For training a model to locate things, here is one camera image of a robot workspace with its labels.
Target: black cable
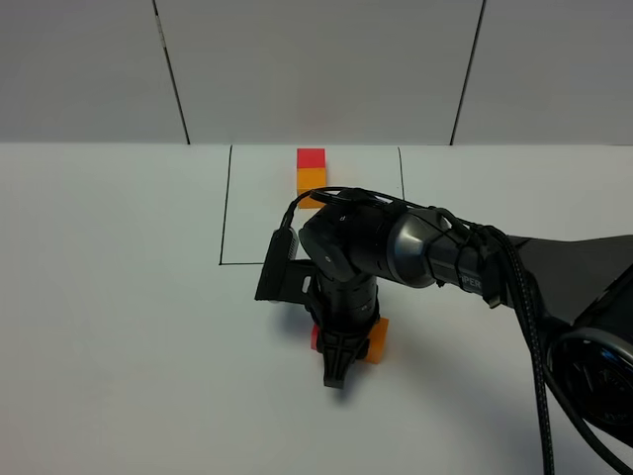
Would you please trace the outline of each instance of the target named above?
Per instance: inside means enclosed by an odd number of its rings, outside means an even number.
[[[558,385],[556,379],[554,379],[552,372],[547,367],[545,367],[544,373],[547,386],[550,388],[550,391],[552,391],[556,401],[558,401],[558,404],[561,406],[570,422],[574,425],[588,446],[591,447],[602,460],[609,464],[610,467],[620,475],[633,475],[633,469],[629,468],[626,463],[611,452],[611,450],[609,450],[589,428],[585,420],[574,408],[572,402],[565,395],[563,389]]]
[[[304,198],[308,198],[313,192],[332,192],[332,191],[343,191],[343,190],[349,190],[351,189],[348,186],[325,186],[323,188],[315,188],[314,190],[309,190],[309,191],[305,191],[304,193],[302,193],[301,195],[299,195],[297,198],[295,198],[290,205],[288,206],[288,210],[286,211],[286,214],[284,215],[284,218],[282,219],[281,222],[281,227],[282,228],[287,228],[290,226],[290,224],[293,221],[293,218],[295,216],[295,209],[297,208],[297,206],[299,205],[299,202],[301,200],[303,200]],[[400,203],[404,203],[405,205],[407,205],[410,208],[415,208],[415,209],[420,209],[420,208],[425,208],[423,206],[420,205],[416,205],[415,203],[412,203],[410,201],[405,201],[402,200],[400,198],[396,198],[394,196],[391,195],[387,195],[385,193],[379,193],[377,191],[367,191],[364,190],[367,193],[374,195],[378,198],[384,198],[386,200],[390,200],[390,201],[398,201]]]
[[[516,249],[504,233],[493,227],[483,227],[483,230],[501,247],[500,257],[506,281],[532,360],[536,412],[541,435],[541,451],[543,453],[543,473],[545,475],[554,475],[554,449],[547,404],[547,391],[545,389],[545,375],[543,374],[543,357],[536,332],[535,306],[533,305],[530,288],[527,285],[525,268]]]

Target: white table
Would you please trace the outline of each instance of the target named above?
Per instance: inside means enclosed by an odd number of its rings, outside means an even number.
[[[528,173],[532,159],[481,150],[403,148],[407,198],[518,234],[592,237],[595,219],[601,234],[633,232],[595,216],[624,211],[613,197],[629,196],[633,161],[614,155],[630,149],[605,147],[596,166],[587,155],[584,172],[560,165],[572,169],[559,211],[573,217],[587,173],[604,163],[622,177],[590,192],[591,219],[569,232],[550,212],[517,219],[511,210],[526,205],[509,193],[516,180],[500,185],[502,198],[473,198],[485,181]],[[385,361],[356,365],[342,394],[324,388],[305,313],[253,301],[259,265],[218,265],[227,160],[224,146],[0,146],[3,473],[539,473],[512,312],[457,289],[382,282]],[[476,160],[489,173],[477,174]],[[445,185],[459,170],[469,179]],[[530,203],[546,210],[552,196]],[[610,473],[551,406],[560,473]]]

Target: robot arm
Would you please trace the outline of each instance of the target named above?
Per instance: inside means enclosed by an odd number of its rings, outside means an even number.
[[[535,368],[543,440],[546,380],[591,447],[619,473],[633,473],[582,421],[633,446],[633,236],[507,237],[366,190],[311,196],[326,206],[299,232],[310,259],[294,260],[291,205],[271,239],[255,298],[306,307],[319,329],[326,386],[342,388],[349,366],[367,354],[380,321],[377,277],[415,288],[452,284],[517,313]]]

